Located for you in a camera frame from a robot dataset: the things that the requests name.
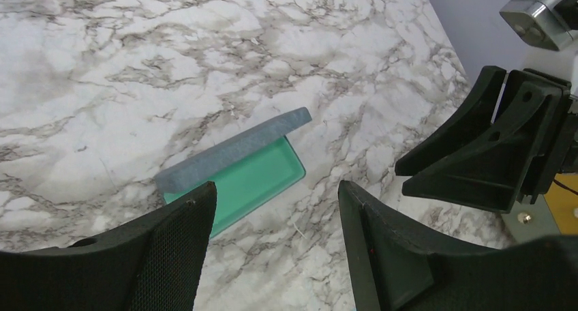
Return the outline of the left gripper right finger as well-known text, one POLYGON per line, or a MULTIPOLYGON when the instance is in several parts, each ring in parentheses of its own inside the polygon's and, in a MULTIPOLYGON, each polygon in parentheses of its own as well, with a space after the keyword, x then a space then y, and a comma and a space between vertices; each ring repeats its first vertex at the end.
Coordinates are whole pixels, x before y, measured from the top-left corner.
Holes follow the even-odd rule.
POLYGON ((357 310, 576 310, 577 238, 503 250, 440 233, 351 181, 338 188, 357 310))

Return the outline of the grey green glasses case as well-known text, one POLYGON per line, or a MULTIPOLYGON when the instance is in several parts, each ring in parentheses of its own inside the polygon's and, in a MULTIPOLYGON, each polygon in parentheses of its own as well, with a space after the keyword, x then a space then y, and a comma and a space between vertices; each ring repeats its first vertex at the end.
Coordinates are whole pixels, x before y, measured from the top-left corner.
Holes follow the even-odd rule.
POLYGON ((157 189, 169 204, 214 182, 214 237, 304 178, 305 167, 287 135, 311 120, 305 107, 266 120, 160 171, 157 189))

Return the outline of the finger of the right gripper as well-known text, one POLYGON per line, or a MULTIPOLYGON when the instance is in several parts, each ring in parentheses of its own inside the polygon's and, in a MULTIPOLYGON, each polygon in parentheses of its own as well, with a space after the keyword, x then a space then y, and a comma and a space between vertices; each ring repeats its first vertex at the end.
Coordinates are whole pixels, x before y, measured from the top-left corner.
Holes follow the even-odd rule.
POLYGON ((498 66, 483 67, 459 108, 433 134, 396 162, 395 174, 416 175, 488 129, 506 74, 507 71, 498 66))
POLYGON ((406 196, 500 213, 535 203, 571 171, 571 83, 526 68, 507 71, 490 126, 413 176, 406 196))

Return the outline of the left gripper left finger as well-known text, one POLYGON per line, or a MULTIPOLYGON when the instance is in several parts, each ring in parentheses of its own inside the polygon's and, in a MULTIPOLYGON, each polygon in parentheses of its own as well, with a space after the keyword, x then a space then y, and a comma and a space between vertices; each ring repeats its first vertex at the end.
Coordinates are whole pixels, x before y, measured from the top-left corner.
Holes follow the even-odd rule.
POLYGON ((211 181, 66 248, 1 253, 2 310, 192 310, 217 206, 211 181))

